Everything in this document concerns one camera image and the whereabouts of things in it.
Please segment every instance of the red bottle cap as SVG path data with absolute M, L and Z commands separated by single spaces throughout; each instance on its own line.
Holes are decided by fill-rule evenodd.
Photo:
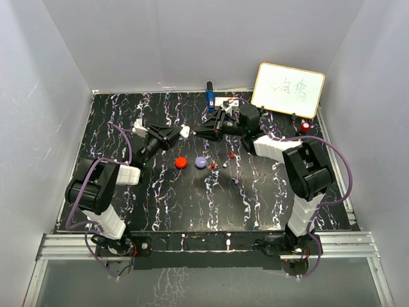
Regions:
M 301 131 L 302 132 L 307 132 L 309 130 L 309 127 L 310 127 L 309 123 L 302 123 L 301 124 Z
M 176 165 L 177 168 L 185 168 L 186 165 L 187 165 L 187 160 L 186 160 L 186 158 L 179 157 L 174 162 L 174 165 Z

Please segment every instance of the blue object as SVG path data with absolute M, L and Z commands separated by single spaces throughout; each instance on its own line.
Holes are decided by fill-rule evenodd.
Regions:
M 197 157 L 196 161 L 194 161 L 194 165 L 198 168 L 198 169 L 205 169 L 206 165 L 207 165 L 207 160 L 205 157 Z
M 215 94 L 213 92 L 213 84 L 210 81 L 207 82 L 206 100 L 207 100 L 207 110 L 209 110 L 209 112 L 214 112 L 215 111 Z

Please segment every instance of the red ball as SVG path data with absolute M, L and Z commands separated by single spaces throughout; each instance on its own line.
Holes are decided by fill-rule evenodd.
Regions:
M 177 168 L 185 168 L 187 165 L 187 160 L 184 157 L 179 157 L 174 162 L 174 165 L 176 165 Z

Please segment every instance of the whiteboard frame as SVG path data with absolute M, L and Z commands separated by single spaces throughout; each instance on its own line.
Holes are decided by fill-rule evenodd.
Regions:
M 303 114 L 295 114 L 296 116 L 302 117 L 302 118 L 308 118 L 308 119 L 313 119 L 316 117 L 317 115 L 317 110 L 318 110 L 318 106 L 320 104 L 320 100 L 321 100 L 321 94 L 322 94 L 322 89 L 324 88 L 324 84 L 325 84 L 325 74 L 323 74 L 322 72 L 313 72 L 312 70 L 305 70 L 305 69 L 299 69 L 299 68 L 295 68 L 295 67 L 289 67 L 289 66 L 284 66 L 284 65 L 278 65 L 278 64 L 271 64 L 271 63 L 265 63 L 263 62 L 262 64 L 260 64 L 259 68 L 258 68 L 258 73 L 257 73 L 257 78 L 256 78 L 256 83 L 254 85 L 254 91 L 253 91 L 253 96 L 256 93 L 257 90 L 257 82 L 258 82 L 258 77 L 259 77 L 259 73 L 260 73 L 260 69 L 262 65 L 271 65 L 271 66 L 277 66 L 277 67 L 283 67 L 283 68 L 289 68 L 289 69 L 293 69 L 293 70 L 300 70 L 302 72 L 312 72 L 314 74 L 320 74 L 323 76 L 323 81 L 322 81 L 322 86 L 321 86 L 321 90 L 320 90 L 320 95 L 318 96 L 318 100 L 317 100 L 317 104 L 315 106 L 315 112 L 314 115 L 312 117 L 309 116 L 304 116 Z M 282 112 L 280 110 L 276 110 L 276 109 L 269 109 L 267 107 L 265 107 L 266 110 L 269 111 L 274 111 L 274 112 L 279 112 L 279 113 L 284 113 L 284 114 L 289 114 L 292 115 L 293 113 L 287 113 L 287 112 Z

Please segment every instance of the white paint streak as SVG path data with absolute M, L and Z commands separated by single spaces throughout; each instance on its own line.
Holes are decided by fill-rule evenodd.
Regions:
M 50 151 L 51 151 L 51 147 L 49 148 L 49 151 L 47 152 L 47 154 L 45 155 L 45 157 L 43 158 L 43 160 L 45 160 L 45 159 L 49 156 Z
M 36 85 L 34 85 L 34 88 L 30 91 L 30 94 L 28 94 L 26 100 L 27 100 L 28 98 L 30 98 L 31 94 L 34 93 L 35 89 L 36 89 L 37 86 L 38 86 L 38 83 L 40 83 L 40 80 L 41 80 L 41 78 L 39 78 L 39 80 L 37 81 Z

